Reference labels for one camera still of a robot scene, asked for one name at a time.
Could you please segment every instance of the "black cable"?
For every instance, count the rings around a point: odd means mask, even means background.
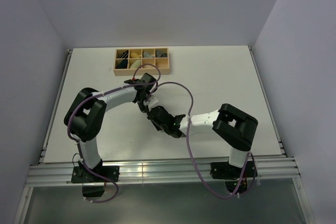
[[[77,154],[79,155],[79,153],[75,153],[75,154],[72,156],[72,164],[73,164],[73,167],[75,167],[75,164],[74,164],[74,157],[75,157]]]

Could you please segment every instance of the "gray wall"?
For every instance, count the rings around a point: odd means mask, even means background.
[[[68,47],[253,45],[276,0],[39,0]]]
[[[255,58],[319,223],[335,223],[336,1],[277,0]]]
[[[0,0],[0,222],[12,223],[36,163],[65,63],[65,48],[36,0]]]

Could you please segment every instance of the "object in compartment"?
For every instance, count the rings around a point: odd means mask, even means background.
[[[155,50],[155,56],[157,57],[157,58],[166,58],[166,57],[168,57],[168,54],[166,54],[165,52],[162,52],[162,51],[160,51],[160,50]]]
[[[131,58],[136,59],[136,58],[141,58],[141,57],[136,52],[132,52]]]
[[[128,58],[128,50],[125,51],[125,52],[123,52],[123,53],[118,57],[118,59],[126,59],[126,58]]]
[[[136,68],[138,68],[139,66],[141,66],[141,60],[136,60],[136,61],[130,66],[130,68],[131,68],[131,69],[136,69]]]
[[[127,64],[128,64],[128,60],[127,59],[123,59],[115,69],[124,69],[127,68]]]
[[[154,56],[151,55],[149,52],[143,52],[142,55],[143,55],[144,58],[154,58]]]

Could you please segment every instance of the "wooden organizer tray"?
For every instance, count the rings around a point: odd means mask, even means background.
[[[164,58],[156,58],[156,50],[160,50],[162,52],[165,52],[167,54],[167,57]],[[127,68],[123,69],[117,69],[116,67],[120,64],[120,62],[124,59],[118,59],[118,57],[125,51],[128,51],[128,64]],[[132,53],[137,53],[139,55],[138,58],[131,58]],[[144,58],[143,53],[148,52],[149,54],[153,55],[153,58]],[[141,65],[145,63],[150,63],[155,65],[161,72],[161,74],[169,74],[170,73],[170,59],[169,59],[169,53],[168,48],[124,48],[124,49],[117,49],[114,57],[114,75],[115,76],[132,76],[136,69],[131,69],[131,65],[137,61],[141,60]],[[141,69],[139,69],[136,73],[136,75],[143,75],[144,73],[149,74],[157,74],[158,71],[152,67],[152,66],[143,66]]]

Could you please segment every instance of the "robotic arm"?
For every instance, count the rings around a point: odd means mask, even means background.
[[[148,83],[153,83],[155,80],[147,73],[141,79],[127,80],[124,86],[140,85],[91,99],[78,110],[73,117],[70,132],[78,140],[81,156],[90,169],[99,173],[102,167],[97,149],[97,135],[101,129],[104,114],[123,103],[137,103],[141,112],[147,114],[147,118],[158,131],[163,130],[175,138],[186,136],[187,116],[185,114],[172,116],[164,107],[155,106],[157,99],[154,96],[149,98],[150,90],[154,85],[148,85]],[[65,125],[68,125],[71,115],[82,101],[99,93],[92,88],[81,90],[64,118]],[[257,125],[258,121],[254,117],[226,103],[219,110],[193,115],[190,134],[217,133],[230,145],[229,164],[241,169],[246,154],[251,149]]]

